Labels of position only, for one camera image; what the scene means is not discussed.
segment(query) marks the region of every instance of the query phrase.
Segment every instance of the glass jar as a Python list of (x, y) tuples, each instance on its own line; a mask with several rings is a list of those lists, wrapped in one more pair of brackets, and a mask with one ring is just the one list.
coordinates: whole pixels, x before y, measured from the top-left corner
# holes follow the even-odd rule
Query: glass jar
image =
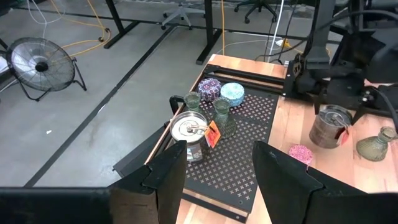
[(213, 101), (213, 106), (216, 110), (213, 121), (216, 123), (217, 128), (220, 131), (221, 139), (233, 136), (238, 126), (232, 116), (229, 115), (229, 108), (231, 107), (229, 99), (219, 97)]
[(194, 91), (189, 92), (184, 96), (184, 103), (187, 105), (188, 110), (200, 113), (208, 120), (205, 111), (200, 108), (200, 100), (201, 100), (200, 93)]

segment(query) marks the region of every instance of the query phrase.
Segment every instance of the tin can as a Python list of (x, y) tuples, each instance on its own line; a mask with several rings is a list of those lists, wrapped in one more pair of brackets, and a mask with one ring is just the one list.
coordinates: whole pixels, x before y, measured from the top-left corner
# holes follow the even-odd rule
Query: tin can
[(187, 161), (201, 161), (204, 153), (208, 151), (205, 140), (206, 128), (206, 118), (194, 111), (180, 113), (172, 121), (170, 131), (174, 140), (187, 141)]
[(351, 125), (352, 115), (348, 110), (336, 105), (325, 106), (319, 112), (310, 131), (311, 141), (325, 149), (340, 145), (339, 137)]

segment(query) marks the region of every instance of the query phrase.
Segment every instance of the wooden table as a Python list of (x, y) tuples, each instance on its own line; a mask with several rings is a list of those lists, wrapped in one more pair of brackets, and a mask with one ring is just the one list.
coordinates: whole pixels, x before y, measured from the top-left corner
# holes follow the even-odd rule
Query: wooden table
[[(222, 55), (213, 55), (209, 63), (247, 72), (285, 77), (285, 68), (281, 65)], [(362, 159), (355, 150), (355, 144), (358, 140), (377, 135), (382, 126), (393, 126), (391, 119), (365, 115), (351, 128), (347, 142), (336, 149), (321, 149), (311, 142), (308, 134), (314, 119), (312, 105), (286, 100), (280, 96), (269, 144), (283, 152), (287, 152), (294, 144), (306, 145), (314, 152), (314, 160), (310, 164), (312, 167), (365, 192), (398, 192), (398, 144), (390, 144), (387, 156), (381, 162)], [(185, 192), (194, 195), (193, 192), (186, 190)], [(208, 198), (202, 197), (202, 199), (211, 202)], [(223, 207), (233, 212), (239, 212), (234, 208)], [(181, 200), (177, 223), (222, 224), (239, 222)], [(247, 223), (271, 223), (258, 188), (253, 210)]]

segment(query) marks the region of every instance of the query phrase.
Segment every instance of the rusty metal can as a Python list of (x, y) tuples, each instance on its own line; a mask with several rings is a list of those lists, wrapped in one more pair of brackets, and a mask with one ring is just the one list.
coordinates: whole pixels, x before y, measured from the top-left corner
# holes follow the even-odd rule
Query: rusty metal can
[(339, 137), (351, 125), (352, 115), (348, 110), (336, 105), (325, 106), (319, 112), (310, 131), (311, 141), (326, 149), (340, 145)]

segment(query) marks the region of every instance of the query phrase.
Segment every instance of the fan grille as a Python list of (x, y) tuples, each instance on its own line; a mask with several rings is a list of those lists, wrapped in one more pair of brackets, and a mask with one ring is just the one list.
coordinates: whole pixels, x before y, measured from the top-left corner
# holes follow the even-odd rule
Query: fan grille
[(23, 84), (41, 91), (59, 91), (75, 78), (69, 55), (55, 43), (43, 38), (21, 38), (7, 51), (7, 62)]

